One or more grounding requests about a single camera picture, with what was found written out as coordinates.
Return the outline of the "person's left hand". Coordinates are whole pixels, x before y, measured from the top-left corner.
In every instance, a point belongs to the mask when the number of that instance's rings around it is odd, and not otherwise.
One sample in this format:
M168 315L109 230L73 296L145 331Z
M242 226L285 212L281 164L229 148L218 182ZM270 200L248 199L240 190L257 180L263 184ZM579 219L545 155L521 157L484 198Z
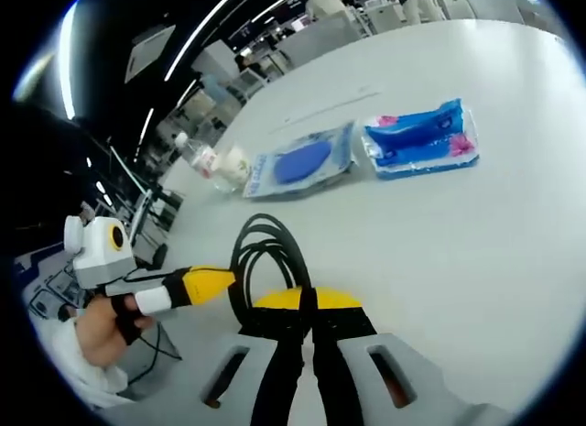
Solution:
M98 296L74 323L84 359L92 366L115 365L126 349L155 320L143 315L132 294Z

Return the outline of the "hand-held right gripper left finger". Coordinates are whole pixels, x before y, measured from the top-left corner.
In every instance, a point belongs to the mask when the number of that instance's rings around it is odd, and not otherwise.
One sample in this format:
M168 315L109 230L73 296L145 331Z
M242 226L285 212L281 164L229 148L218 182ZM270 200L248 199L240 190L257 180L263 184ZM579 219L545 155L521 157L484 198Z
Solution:
M239 334L275 341L276 349L255 392L250 425L286 425L298 379L305 365L302 345L316 309L316 290L301 286L271 293L258 306L247 303L244 287L231 286L233 313L242 324Z

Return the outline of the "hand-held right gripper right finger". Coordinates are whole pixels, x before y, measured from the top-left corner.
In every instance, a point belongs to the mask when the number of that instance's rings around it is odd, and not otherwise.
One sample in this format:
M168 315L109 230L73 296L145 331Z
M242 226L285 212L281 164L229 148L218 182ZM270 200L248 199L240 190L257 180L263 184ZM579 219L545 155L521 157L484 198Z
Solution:
M334 289L310 291L313 367L330 425L455 425L463 403L440 369L390 333L361 303Z

